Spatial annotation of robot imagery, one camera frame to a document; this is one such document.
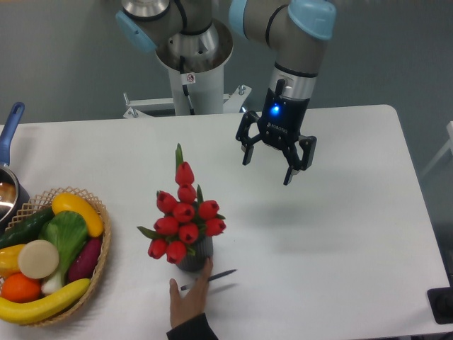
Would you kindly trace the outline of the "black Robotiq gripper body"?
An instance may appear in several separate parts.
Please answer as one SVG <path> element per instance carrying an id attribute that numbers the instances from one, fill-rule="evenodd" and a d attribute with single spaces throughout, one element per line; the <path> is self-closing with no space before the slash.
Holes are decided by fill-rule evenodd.
<path id="1" fill-rule="evenodd" d="M 257 122 L 262 141 L 279 150 L 294 147 L 308 105 L 309 99 L 300 101 L 285 98 L 268 89 L 262 116 Z"/>

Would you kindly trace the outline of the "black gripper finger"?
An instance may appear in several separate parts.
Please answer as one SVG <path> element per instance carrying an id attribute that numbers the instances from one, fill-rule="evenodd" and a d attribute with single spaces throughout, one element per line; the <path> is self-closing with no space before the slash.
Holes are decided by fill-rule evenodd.
<path id="1" fill-rule="evenodd" d="M 300 135 L 296 142 L 283 142 L 282 153 L 288 163 L 283 184 L 289 185 L 293 176 L 300 171 L 306 171 L 311 165 L 316 149 L 317 138 L 315 136 Z"/>
<path id="2" fill-rule="evenodd" d="M 251 137 L 249 135 L 252 124 L 257 124 L 259 119 L 260 117 L 255 111 L 247 111 L 243 114 L 239 128 L 236 132 L 236 140 L 241 143 L 241 149 L 244 153 L 242 160 L 242 164 L 244 166 L 248 165 L 251 162 L 254 144 L 262 140 L 260 134 L 257 134 L 254 137 Z"/>

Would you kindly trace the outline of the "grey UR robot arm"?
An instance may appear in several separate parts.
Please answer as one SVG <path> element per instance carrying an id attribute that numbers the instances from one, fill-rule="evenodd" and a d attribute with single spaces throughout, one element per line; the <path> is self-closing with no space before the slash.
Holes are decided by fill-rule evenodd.
<path id="1" fill-rule="evenodd" d="M 177 115 L 224 111 L 224 65 L 233 34 L 274 50 L 263 109 L 246 112 L 236 133 L 243 162 L 263 142 L 287 160 L 285 183 L 311 166 L 316 138 L 300 130 L 333 34 L 331 2 L 233 1 L 223 24 L 211 1 L 123 1 L 115 19 L 133 46 L 154 53 L 167 68 Z"/>

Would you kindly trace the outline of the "dark sleeve forearm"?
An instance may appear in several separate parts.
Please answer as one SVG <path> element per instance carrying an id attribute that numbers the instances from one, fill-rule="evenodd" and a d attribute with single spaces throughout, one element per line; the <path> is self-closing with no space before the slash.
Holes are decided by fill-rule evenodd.
<path id="1" fill-rule="evenodd" d="M 172 328 L 166 333 L 169 340 L 218 340 L 205 313 Z"/>

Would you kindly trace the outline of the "person's hand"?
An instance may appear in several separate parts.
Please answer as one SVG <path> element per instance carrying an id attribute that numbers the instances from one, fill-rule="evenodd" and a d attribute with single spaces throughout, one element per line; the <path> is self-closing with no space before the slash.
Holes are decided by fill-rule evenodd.
<path id="1" fill-rule="evenodd" d="M 172 329 L 204 312 L 212 268 L 212 259 L 208 258 L 199 278 L 184 297 L 180 295 L 176 280 L 174 278 L 170 279 L 170 325 Z"/>

